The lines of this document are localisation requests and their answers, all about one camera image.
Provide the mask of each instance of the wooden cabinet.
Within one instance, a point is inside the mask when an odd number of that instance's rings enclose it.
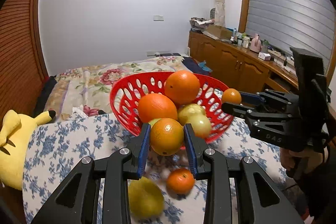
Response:
[[[238,90],[256,93],[262,91],[269,70],[245,57],[239,63]]]
[[[221,45],[217,52],[219,57],[216,60],[217,66],[213,70],[212,76],[228,87],[237,89],[240,78],[238,68],[241,60],[243,60],[242,55],[225,45]]]
[[[213,70],[211,76],[230,88],[251,93],[265,88],[294,93],[297,90],[297,80],[284,75],[274,62],[258,59],[258,54],[248,49],[195,32],[190,32],[189,47],[190,55],[199,62],[205,60]]]

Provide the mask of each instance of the window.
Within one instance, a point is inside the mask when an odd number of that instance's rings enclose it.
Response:
[[[245,32],[270,44],[319,54],[328,67],[334,43],[335,10],[329,0],[249,0]]]

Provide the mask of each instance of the fruit basket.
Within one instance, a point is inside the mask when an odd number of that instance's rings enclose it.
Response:
[[[173,72],[144,72],[129,75],[118,80],[110,93],[110,104],[118,121],[133,135],[138,136],[141,131],[137,106],[141,97],[148,93],[164,93],[164,85],[167,78]],[[211,121],[212,130],[206,143],[218,139],[229,127],[233,116],[223,113],[221,99],[215,90],[224,91],[228,87],[221,81],[206,76],[195,74],[200,82],[200,89],[196,99],[192,103],[201,105],[206,116]]]

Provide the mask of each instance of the orange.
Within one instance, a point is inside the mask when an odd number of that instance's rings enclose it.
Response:
[[[191,103],[199,90],[200,81],[192,72],[186,70],[171,74],[165,85],[165,95],[179,105]]]
[[[167,179],[167,187],[177,194],[188,194],[195,184],[195,179],[186,168],[176,169]]]
[[[233,103],[233,104],[240,105],[241,102],[242,102],[242,96],[240,95],[238,90],[227,89],[223,92],[222,104],[223,103]]]
[[[183,140],[183,127],[171,118],[157,121],[150,133],[151,147],[162,156],[170,156],[179,151]]]
[[[151,93],[139,100],[139,117],[142,122],[150,122],[157,118],[172,118],[177,120],[177,109],[168,97]]]

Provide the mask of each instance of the metal bolt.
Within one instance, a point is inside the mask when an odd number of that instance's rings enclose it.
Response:
[[[253,159],[250,156],[244,157],[244,162],[246,162],[247,164],[251,164],[253,163]]]
[[[89,164],[91,162],[91,158],[90,157],[84,157],[82,158],[82,163],[83,164]]]
[[[212,149],[212,148],[208,148],[205,150],[205,153],[208,154],[208,155],[213,155],[215,153],[215,150]]]
[[[122,148],[119,150],[120,154],[122,155],[127,155],[129,153],[129,149],[128,148]]]

